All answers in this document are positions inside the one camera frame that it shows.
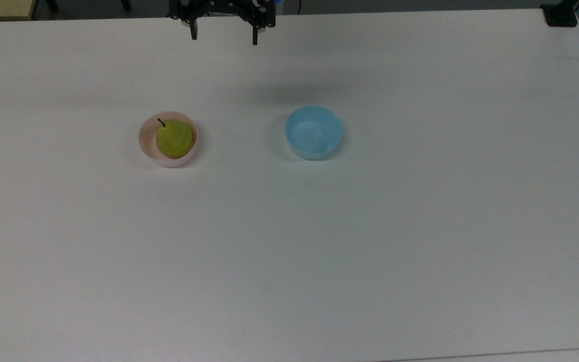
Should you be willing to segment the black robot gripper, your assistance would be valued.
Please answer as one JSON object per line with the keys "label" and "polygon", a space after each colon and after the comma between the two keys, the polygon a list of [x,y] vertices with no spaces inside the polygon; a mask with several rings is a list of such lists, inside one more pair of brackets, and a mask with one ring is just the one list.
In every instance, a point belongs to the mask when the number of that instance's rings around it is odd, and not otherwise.
{"label": "black robot gripper", "polygon": [[197,19],[207,12],[238,15],[252,29],[252,44],[258,44],[259,33],[276,26],[276,4],[256,5],[253,1],[188,1],[187,5],[169,4],[168,16],[190,28],[191,38],[198,38]]}

